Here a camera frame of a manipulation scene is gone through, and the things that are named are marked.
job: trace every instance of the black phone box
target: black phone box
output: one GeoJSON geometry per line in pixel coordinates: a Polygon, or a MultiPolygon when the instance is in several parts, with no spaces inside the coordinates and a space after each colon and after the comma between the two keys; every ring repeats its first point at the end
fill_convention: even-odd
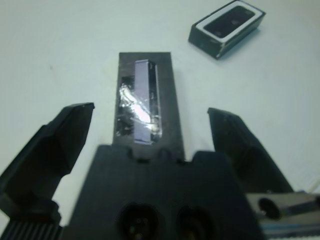
{"type": "Polygon", "coordinates": [[[113,145],[136,159],[185,160],[170,52],[121,52],[113,145]]]}
{"type": "Polygon", "coordinates": [[[189,42],[215,59],[255,30],[265,12],[240,0],[234,0],[191,27],[189,42]]]}

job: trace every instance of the mounting hole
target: mounting hole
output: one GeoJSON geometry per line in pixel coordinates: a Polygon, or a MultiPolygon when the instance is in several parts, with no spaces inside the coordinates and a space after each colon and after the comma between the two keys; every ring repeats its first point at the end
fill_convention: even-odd
{"type": "Polygon", "coordinates": [[[120,231],[127,240],[151,240],[158,225],[157,214],[148,205],[130,205],[119,219],[120,231]]]}
{"type": "Polygon", "coordinates": [[[178,228],[182,240],[214,240],[217,231],[210,216],[201,209],[183,207],[178,214],[178,228]]]}
{"type": "Polygon", "coordinates": [[[268,198],[261,198],[258,205],[267,218],[272,220],[279,220],[281,218],[280,210],[272,200],[268,198]]]}

